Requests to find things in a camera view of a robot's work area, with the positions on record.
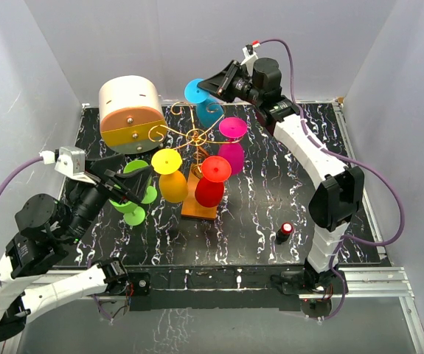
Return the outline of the blue wine glass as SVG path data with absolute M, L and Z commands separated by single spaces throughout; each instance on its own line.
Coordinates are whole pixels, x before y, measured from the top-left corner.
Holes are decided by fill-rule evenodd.
M 211 128 L 223 115 L 220 103 L 208 92 L 198 87 L 202 79 L 194 79 L 188 82 L 184 89 L 187 102 L 195 105 L 199 122 L 205 128 Z

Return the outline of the green wine glass front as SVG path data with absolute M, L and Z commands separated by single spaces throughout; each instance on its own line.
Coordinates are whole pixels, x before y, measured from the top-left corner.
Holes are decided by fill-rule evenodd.
M 145 209 L 138 204 L 132 201 L 117 203 L 111 199 L 109 202 L 117 212 L 123 214 L 123 220 L 127 225 L 138 226 L 145 220 Z

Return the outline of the magenta wine glass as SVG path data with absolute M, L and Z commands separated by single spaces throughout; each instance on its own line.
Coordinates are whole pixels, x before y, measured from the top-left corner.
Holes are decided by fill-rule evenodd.
M 230 164 L 231 175 L 237 175 L 242 171 L 244 165 L 245 153 L 239 141 L 247 133 L 247 124 L 240 118 L 227 117 L 220 122 L 218 129 L 228 139 L 220 146 L 218 155 Z

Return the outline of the orange wine glass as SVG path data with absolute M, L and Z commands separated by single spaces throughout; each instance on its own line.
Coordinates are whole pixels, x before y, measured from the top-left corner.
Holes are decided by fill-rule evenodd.
M 187 180 L 180 171 L 181 155 L 177 150 L 165 148 L 157 151 L 151 164 L 159 174 L 159 189 L 162 197 L 170 203 L 181 203 L 188 195 Z

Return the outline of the red wine glass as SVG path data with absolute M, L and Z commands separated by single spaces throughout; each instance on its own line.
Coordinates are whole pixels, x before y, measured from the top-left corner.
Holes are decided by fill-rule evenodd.
M 203 207 L 216 207 L 223 198 L 224 182 L 231 176 L 231 165 L 221 156 L 210 156 L 201 165 L 201 172 L 195 199 Z

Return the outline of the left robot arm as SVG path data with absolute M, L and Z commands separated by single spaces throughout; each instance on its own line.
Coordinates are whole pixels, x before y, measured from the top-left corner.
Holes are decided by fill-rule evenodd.
M 0 342 L 21 333 L 39 316 L 84 296 L 117 295 L 130 285 L 122 261 L 97 261 L 87 270 L 40 288 L 31 288 L 53 266 L 68 256 L 108 201 L 140 204 L 146 196 L 153 168 L 146 165 L 118 173 L 122 156 L 87 159 L 84 150 L 61 147 L 45 150 L 6 177 L 6 186 L 25 168 L 52 164 L 70 180 L 66 201 L 47 195 L 31 197 L 15 214 L 17 233 L 0 259 Z

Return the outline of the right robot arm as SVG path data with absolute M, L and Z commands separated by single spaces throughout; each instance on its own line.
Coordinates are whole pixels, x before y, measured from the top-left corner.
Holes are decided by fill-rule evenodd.
M 324 146 L 308 130 L 299 106 L 282 94 L 282 73 L 274 59 L 259 58 L 253 69 L 233 60 L 218 74 L 197 87 L 226 103 L 240 99 L 254 106 L 261 126 L 281 142 L 310 176 L 315 192 L 308 212 L 314 236 L 303 270 L 291 277 L 274 279 L 299 290 L 322 292 L 337 276 L 337 254 L 352 216 L 360 209 L 364 173 L 325 153 Z

